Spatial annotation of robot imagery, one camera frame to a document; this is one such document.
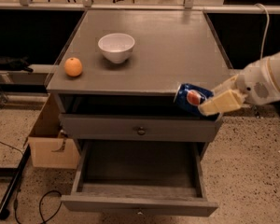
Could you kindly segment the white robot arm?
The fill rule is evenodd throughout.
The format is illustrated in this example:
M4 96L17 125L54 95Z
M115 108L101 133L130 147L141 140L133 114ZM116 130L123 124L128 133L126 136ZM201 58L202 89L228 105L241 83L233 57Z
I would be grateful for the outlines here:
M280 52L249 64L213 88L213 93L198 106L205 116L238 110L244 103L266 105L280 101Z

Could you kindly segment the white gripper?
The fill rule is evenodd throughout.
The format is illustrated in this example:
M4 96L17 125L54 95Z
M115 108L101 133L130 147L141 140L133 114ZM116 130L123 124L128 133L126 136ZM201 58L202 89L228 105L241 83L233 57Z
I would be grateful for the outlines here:
M239 76L228 78L215 86L212 92L219 94L198 106L204 116L238 110L245 101L252 105L280 101L280 59L266 57L251 63Z

